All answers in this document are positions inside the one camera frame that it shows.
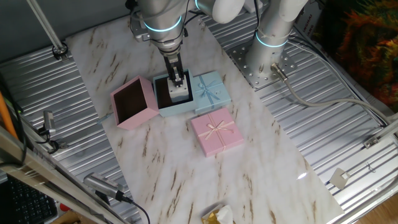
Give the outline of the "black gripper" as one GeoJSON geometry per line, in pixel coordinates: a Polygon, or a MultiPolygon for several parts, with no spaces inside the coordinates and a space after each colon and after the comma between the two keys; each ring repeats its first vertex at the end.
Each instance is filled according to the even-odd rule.
{"type": "Polygon", "coordinates": [[[164,57],[165,66],[168,73],[168,81],[172,82],[176,88],[183,86],[185,74],[183,71],[182,60],[179,51],[161,51],[164,57]]]}

